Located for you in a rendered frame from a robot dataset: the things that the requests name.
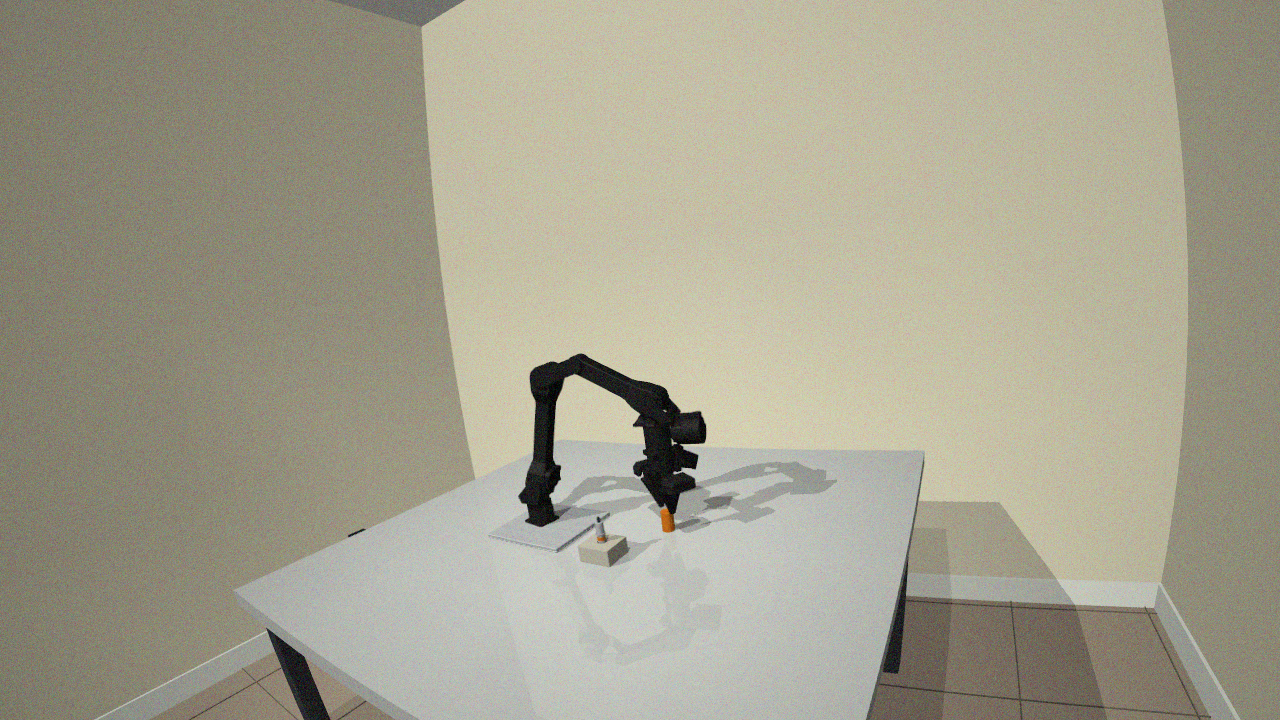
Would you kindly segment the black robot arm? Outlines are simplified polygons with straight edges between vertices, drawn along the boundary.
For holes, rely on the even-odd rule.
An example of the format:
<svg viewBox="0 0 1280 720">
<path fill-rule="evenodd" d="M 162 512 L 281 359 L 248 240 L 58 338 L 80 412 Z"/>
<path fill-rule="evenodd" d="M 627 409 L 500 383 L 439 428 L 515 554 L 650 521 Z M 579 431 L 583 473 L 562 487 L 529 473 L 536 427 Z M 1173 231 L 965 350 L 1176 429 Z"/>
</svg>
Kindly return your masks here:
<svg viewBox="0 0 1280 720">
<path fill-rule="evenodd" d="M 556 521 L 549 495 L 561 480 L 561 465 L 553 460 L 556 402 L 564 384 L 564 378 L 580 375 L 604 389 L 618 395 L 635 411 L 641 414 L 634 427 L 643 427 L 646 448 L 662 448 L 673 445 L 675 471 L 681 468 L 698 466 L 698 454 L 684 450 L 682 445 L 704 445 L 707 423 L 701 413 L 681 413 L 669 398 L 668 391 L 645 380 L 634 380 L 596 363 L 585 354 L 577 354 L 563 363 L 545 363 L 530 373 L 530 387 L 536 401 L 534 424 L 534 454 L 524 491 L 518 495 L 521 503 L 527 503 L 529 519 L 534 527 L 545 527 Z M 664 413 L 664 410 L 667 413 Z"/>
</svg>

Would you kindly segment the beige square block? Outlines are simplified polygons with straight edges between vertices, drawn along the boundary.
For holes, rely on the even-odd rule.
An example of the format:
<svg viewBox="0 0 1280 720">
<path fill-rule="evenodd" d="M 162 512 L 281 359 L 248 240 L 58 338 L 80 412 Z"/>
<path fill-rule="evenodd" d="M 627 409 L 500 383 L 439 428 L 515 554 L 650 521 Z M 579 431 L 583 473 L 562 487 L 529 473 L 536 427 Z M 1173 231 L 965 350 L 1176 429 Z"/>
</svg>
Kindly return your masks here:
<svg viewBox="0 0 1280 720">
<path fill-rule="evenodd" d="M 605 533 L 605 543 L 598 543 L 596 534 L 594 534 L 579 544 L 579 559 L 581 562 L 591 562 L 605 568 L 611 568 L 625 553 L 628 553 L 626 536 Z"/>
</svg>

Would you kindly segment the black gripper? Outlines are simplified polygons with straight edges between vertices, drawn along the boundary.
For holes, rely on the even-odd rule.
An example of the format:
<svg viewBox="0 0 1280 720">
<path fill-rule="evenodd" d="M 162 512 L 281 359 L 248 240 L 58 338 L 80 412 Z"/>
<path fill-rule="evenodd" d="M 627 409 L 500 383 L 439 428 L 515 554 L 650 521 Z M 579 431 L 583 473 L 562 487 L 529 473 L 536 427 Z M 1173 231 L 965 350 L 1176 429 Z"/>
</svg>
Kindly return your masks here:
<svg viewBox="0 0 1280 720">
<path fill-rule="evenodd" d="M 673 445 L 662 448 L 644 448 L 643 454 L 646 460 L 634 464 L 634 474 L 641 477 L 643 484 L 652 493 L 653 498 L 657 500 L 658 507 L 666 507 L 669 514 L 675 514 L 678 503 L 678 495 L 696 488 L 696 480 L 694 477 L 689 477 L 684 471 L 673 474 L 675 471 L 675 454 L 677 448 Z"/>
</svg>

